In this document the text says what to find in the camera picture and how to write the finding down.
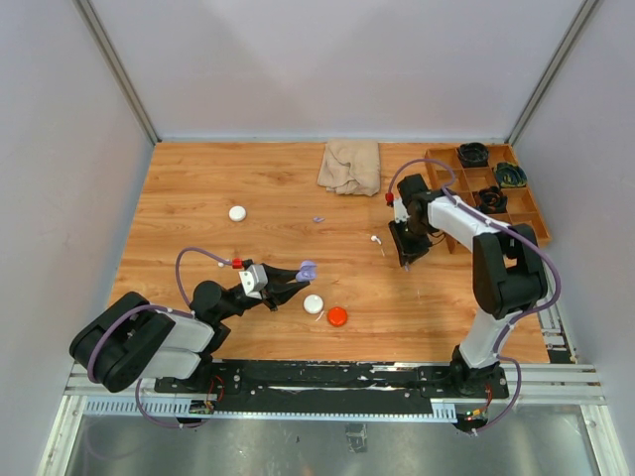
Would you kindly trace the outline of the orange earbud charging case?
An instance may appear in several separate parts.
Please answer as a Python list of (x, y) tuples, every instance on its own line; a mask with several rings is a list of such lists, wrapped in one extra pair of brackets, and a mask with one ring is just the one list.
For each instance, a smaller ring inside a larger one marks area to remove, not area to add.
[(327, 321), (335, 327), (343, 326), (348, 320), (348, 313), (345, 308), (334, 306), (327, 312)]

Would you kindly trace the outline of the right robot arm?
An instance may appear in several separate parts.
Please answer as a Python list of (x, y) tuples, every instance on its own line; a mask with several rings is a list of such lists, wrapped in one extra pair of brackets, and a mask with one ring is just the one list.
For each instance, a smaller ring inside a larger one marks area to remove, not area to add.
[(466, 337), (454, 348), (437, 387), (463, 397), (479, 394), (496, 380), (499, 350), (513, 320), (535, 308), (547, 294), (545, 256), (534, 229), (493, 219), (447, 188), (428, 188), (420, 175), (387, 191), (394, 218), (389, 230), (399, 264), (406, 268), (432, 248), (441, 232), (464, 246), (472, 257), (472, 292), (478, 305)]

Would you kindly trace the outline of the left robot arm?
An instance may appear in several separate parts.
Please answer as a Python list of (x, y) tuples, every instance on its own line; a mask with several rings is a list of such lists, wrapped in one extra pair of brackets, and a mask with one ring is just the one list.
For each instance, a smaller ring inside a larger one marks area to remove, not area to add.
[(210, 385), (212, 354), (230, 333), (225, 319), (259, 305), (275, 311), (316, 276), (312, 261), (296, 270), (248, 261), (233, 288), (215, 281), (199, 283), (187, 311), (129, 292), (77, 334), (69, 355), (87, 371), (90, 382), (111, 393), (150, 378), (174, 379), (198, 393)]

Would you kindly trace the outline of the purple charging case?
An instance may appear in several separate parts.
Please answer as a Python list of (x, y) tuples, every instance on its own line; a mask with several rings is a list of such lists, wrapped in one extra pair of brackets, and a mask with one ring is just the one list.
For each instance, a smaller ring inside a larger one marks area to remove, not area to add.
[(296, 281), (300, 283), (311, 282), (317, 277), (318, 265), (311, 260), (302, 261), (296, 273)]

